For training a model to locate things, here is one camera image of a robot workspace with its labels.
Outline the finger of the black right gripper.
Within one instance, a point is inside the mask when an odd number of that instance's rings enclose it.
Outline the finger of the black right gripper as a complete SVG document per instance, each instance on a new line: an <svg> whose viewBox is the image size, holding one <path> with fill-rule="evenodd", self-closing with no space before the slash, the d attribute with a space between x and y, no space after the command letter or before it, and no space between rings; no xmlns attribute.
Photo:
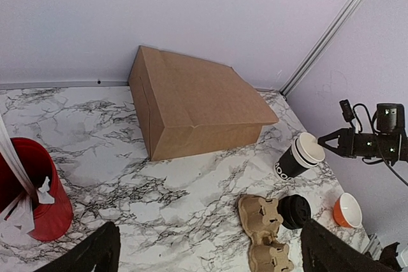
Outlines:
<svg viewBox="0 0 408 272"><path fill-rule="evenodd" d="M342 156L342 149L339 147L333 147L331 145L327 145L327 144L323 144L322 147L330 152L332 152L333 154L337 155L337 156Z"/></svg>
<svg viewBox="0 0 408 272"><path fill-rule="evenodd" d="M341 129L331 132L327 135L321 136L317 139L317 143L323 148L333 148L329 142L339 139L341 136Z"/></svg>

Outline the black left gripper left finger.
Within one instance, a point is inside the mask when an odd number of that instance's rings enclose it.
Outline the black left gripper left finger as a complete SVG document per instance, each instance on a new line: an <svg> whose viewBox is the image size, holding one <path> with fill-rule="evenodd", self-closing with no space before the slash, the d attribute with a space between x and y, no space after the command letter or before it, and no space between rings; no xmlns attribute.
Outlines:
<svg viewBox="0 0 408 272"><path fill-rule="evenodd" d="M119 228L106 222L69 252L36 271L118 271L119 257Z"/></svg>

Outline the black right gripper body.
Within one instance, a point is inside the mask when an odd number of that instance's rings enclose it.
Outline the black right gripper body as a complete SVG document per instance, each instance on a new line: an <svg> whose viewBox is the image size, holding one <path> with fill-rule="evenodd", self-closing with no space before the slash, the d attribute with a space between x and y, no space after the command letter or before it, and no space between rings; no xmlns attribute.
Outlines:
<svg viewBox="0 0 408 272"><path fill-rule="evenodd" d="M394 165L407 162L407 137L401 134L355 133L353 129L338 130L337 152L342 157L384 159Z"/></svg>

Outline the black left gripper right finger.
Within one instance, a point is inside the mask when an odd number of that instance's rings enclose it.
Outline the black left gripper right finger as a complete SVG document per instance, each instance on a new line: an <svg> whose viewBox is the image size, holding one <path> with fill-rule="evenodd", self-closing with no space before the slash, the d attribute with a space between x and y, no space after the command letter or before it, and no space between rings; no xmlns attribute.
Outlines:
<svg viewBox="0 0 408 272"><path fill-rule="evenodd" d="M304 271L392 271L350 247L313 219L301 232Z"/></svg>

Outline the black paper coffee cup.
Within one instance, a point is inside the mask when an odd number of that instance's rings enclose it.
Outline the black paper coffee cup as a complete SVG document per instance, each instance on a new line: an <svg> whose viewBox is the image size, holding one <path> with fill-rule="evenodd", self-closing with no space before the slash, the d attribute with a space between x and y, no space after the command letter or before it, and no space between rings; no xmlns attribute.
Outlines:
<svg viewBox="0 0 408 272"><path fill-rule="evenodd" d="M289 181L306 170L316 167L324 159L325 152L317 143L317 138L308 132L303 132L292 141L273 169L278 178Z"/></svg>

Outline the brown pulp cup carrier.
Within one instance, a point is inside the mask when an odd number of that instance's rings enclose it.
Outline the brown pulp cup carrier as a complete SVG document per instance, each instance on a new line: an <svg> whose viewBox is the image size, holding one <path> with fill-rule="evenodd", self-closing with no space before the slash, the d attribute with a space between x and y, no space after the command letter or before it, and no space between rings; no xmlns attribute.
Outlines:
<svg viewBox="0 0 408 272"><path fill-rule="evenodd" d="M249 267L251 271L292 271L289 246L277 240L283 223L278 213L278 199L244 195L238 201L241 225L251 239Z"/></svg>

